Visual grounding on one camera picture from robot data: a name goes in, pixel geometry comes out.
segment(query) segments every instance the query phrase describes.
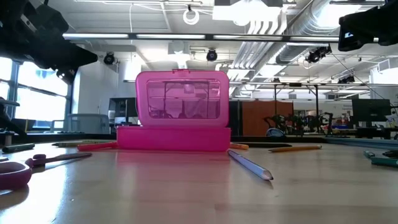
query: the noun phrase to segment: pencil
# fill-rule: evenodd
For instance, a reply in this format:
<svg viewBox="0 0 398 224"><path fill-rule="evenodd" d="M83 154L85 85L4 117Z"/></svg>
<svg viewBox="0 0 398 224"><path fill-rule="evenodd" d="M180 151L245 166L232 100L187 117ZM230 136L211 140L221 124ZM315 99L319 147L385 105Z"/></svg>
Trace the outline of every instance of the pencil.
<svg viewBox="0 0 398 224"><path fill-rule="evenodd" d="M238 161L240 164L242 164L246 169L250 170L263 180L274 180L271 172L269 172L267 169L253 163L249 159L246 159L245 157L239 155L238 153L228 150L228 154L234 158L236 161Z"/></svg>
<svg viewBox="0 0 398 224"><path fill-rule="evenodd" d="M114 149L118 147L117 142L102 142L102 143L97 143L97 144L82 144L78 145L77 149L79 151L94 151L98 149Z"/></svg>
<svg viewBox="0 0 398 224"><path fill-rule="evenodd" d="M58 142L52 144L52 146L57 147L77 147L78 145L82 144L98 144L98 143L105 143L109 141L77 141L77 142Z"/></svg>
<svg viewBox="0 0 398 224"><path fill-rule="evenodd" d="M249 149L249 146L248 146L248 145L245 145L245 144L237 144L237 143L231 142L231 143L229 144L229 148L230 148L230 149L243 149L243 150L248 150L248 149Z"/></svg>
<svg viewBox="0 0 398 224"><path fill-rule="evenodd" d="M292 146L292 147L280 147L276 149L269 149L270 152L292 152L292 151L305 151L305 150L316 150L321 149L322 146Z"/></svg>

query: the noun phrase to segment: plastic container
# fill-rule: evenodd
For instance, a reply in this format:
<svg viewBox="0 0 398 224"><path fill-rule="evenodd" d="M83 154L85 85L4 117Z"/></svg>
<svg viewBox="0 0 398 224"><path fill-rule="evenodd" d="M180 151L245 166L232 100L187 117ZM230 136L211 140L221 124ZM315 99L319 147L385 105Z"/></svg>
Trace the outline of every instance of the plastic container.
<svg viewBox="0 0 398 224"><path fill-rule="evenodd" d="M224 152L229 148L229 128L120 126L120 149Z"/></svg>
<svg viewBox="0 0 398 224"><path fill-rule="evenodd" d="M223 72L141 72L136 80L139 120L145 127L223 128L228 124L228 90Z"/></svg>

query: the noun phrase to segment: spotlight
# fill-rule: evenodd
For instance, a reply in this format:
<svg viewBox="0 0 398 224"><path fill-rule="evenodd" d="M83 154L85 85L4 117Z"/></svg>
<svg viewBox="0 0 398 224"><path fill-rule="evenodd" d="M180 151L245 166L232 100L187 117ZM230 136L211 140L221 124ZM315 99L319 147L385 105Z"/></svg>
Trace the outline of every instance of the spotlight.
<svg viewBox="0 0 398 224"><path fill-rule="evenodd" d="M62 79L66 84L71 85L73 81L75 80L77 73L77 68L76 69L65 69L65 70L58 70L57 71L57 76L58 78Z"/></svg>
<svg viewBox="0 0 398 224"><path fill-rule="evenodd" d="M106 65L113 65L116 63L116 59L114 57L114 52L107 52L106 56L104 57L104 63Z"/></svg>
<svg viewBox="0 0 398 224"><path fill-rule="evenodd" d="M206 56L207 61L214 62L217 60L217 53L215 49L210 49Z"/></svg>
<svg viewBox="0 0 398 224"><path fill-rule="evenodd" d="M347 83L348 82L350 82L350 83L355 82L354 76L350 75L349 77L347 77Z"/></svg>
<svg viewBox="0 0 398 224"><path fill-rule="evenodd" d="M337 83L338 84L347 84L347 83L354 83L354 82L355 82L354 76L350 75L346 78L339 79Z"/></svg>
<svg viewBox="0 0 398 224"><path fill-rule="evenodd" d="M310 55L305 60L308 63L317 63L329 53L331 53L330 45L327 47L317 47L315 50L310 50Z"/></svg>

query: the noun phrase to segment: wooden table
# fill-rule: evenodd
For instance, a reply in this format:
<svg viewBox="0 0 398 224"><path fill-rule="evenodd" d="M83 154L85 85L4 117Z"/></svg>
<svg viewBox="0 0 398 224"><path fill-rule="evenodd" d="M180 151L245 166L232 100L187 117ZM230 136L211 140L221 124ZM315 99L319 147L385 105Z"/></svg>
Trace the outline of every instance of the wooden table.
<svg viewBox="0 0 398 224"><path fill-rule="evenodd" d="M96 152L0 192L0 223L397 223L398 169L372 166L363 150L240 151L272 182L226 154ZM75 151L39 144L12 157Z"/></svg>

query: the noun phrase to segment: orange pencil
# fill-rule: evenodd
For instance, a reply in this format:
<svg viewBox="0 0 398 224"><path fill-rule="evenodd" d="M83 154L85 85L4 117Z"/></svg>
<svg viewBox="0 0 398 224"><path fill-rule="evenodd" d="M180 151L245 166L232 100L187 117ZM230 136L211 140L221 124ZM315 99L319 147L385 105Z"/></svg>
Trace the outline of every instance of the orange pencil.
<svg viewBox="0 0 398 224"><path fill-rule="evenodd" d="M293 146L293 147L280 147L275 149L269 149L270 152L292 152L292 151L305 151L305 150L316 150L321 149L322 146Z"/></svg>
<svg viewBox="0 0 398 224"><path fill-rule="evenodd" d="M248 145L245 145L245 144L237 144L237 143L231 142L231 143L229 144L229 148L230 148L230 149L243 149L243 150L248 150L248 149L249 149L249 146L248 146Z"/></svg>

